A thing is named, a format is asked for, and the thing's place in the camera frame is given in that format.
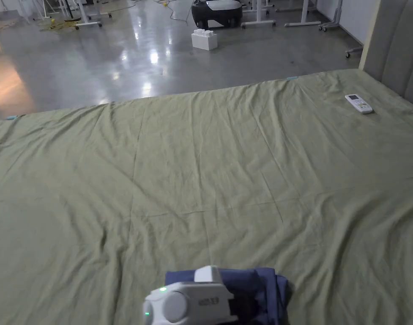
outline polished gray floor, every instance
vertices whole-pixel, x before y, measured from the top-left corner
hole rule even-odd
[[[133,3],[116,0],[103,10]],[[170,5],[176,18],[185,19],[190,4],[177,0]],[[0,117],[358,66],[359,55],[345,58],[345,50],[358,43],[344,31],[284,28],[285,22],[298,21],[300,12],[271,12],[276,28],[216,30],[219,48],[210,52],[191,46],[191,14],[188,25],[171,20],[169,8],[153,0],[103,18],[101,29],[42,32],[36,22],[21,22],[0,30]]]

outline white remote control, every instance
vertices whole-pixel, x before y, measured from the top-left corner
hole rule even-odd
[[[348,100],[349,103],[352,104],[359,112],[363,114],[368,114],[373,111],[369,104],[367,104],[363,98],[358,96],[357,94],[346,95],[345,98]]]

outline gray headboard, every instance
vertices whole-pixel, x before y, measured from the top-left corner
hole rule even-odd
[[[360,69],[413,104],[413,0],[380,0]]]

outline navy blue fabric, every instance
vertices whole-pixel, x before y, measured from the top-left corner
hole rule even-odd
[[[232,291],[247,293],[259,305],[253,321],[262,325],[283,325],[287,319],[288,281],[275,270],[259,267],[252,270],[220,269],[223,284]],[[166,285],[194,281],[194,270],[167,272]]]

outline bed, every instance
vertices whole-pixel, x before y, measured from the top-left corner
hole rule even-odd
[[[0,324],[140,324],[208,264],[289,278],[290,324],[413,324],[413,84],[372,41],[361,69],[0,120]]]

